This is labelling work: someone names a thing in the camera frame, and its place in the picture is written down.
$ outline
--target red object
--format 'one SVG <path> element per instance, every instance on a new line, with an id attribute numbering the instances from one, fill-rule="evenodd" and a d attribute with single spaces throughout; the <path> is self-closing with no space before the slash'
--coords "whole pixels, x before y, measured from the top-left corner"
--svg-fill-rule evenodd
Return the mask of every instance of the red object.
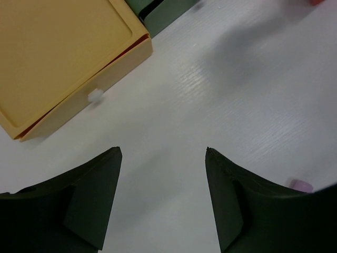
<path id="1" fill-rule="evenodd" d="M 320 4 L 321 2 L 323 2 L 324 0 L 310 0 L 310 3 L 312 5 L 317 5 L 317 4 Z"/>

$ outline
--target white table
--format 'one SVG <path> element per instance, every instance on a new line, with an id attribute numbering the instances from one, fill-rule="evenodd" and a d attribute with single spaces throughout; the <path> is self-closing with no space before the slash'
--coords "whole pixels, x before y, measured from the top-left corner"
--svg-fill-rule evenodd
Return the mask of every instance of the white table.
<path id="1" fill-rule="evenodd" d="M 103 252 L 218 253 L 204 155 L 279 184 L 337 181 L 337 1 L 208 0 L 151 58 L 48 138 L 0 130 L 0 192 L 120 146 Z"/>

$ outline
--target drawer knob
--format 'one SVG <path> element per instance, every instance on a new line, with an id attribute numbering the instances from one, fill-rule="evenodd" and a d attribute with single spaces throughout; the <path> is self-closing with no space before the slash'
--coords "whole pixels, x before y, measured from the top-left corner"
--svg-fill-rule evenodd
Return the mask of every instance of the drawer knob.
<path id="1" fill-rule="evenodd" d="M 92 92 L 89 93 L 88 101 L 90 103 L 97 103 L 101 99 L 103 93 L 104 91 L 101 89 L 94 89 Z"/>

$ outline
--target yellow box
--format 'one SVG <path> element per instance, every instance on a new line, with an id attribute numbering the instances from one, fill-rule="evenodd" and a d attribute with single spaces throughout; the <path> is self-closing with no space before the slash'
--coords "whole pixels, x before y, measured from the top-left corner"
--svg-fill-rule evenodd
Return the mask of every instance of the yellow box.
<path id="1" fill-rule="evenodd" d="M 123 0 L 0 2 L 0 124 L 13 139 L 56 131 L 152 53 Z"/>

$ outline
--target pink object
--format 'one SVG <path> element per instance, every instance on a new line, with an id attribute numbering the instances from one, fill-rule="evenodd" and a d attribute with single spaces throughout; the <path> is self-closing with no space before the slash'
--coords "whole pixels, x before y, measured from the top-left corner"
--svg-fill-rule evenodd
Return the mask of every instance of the pink object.
<path id="1" fill-rule="evenodd" d="M 294 179 L 291 182 L 291 188 L 297 191 L 307 192 L 310 193 L 314 190 L 313 186 L 307 182 L 302 180 Z"/>

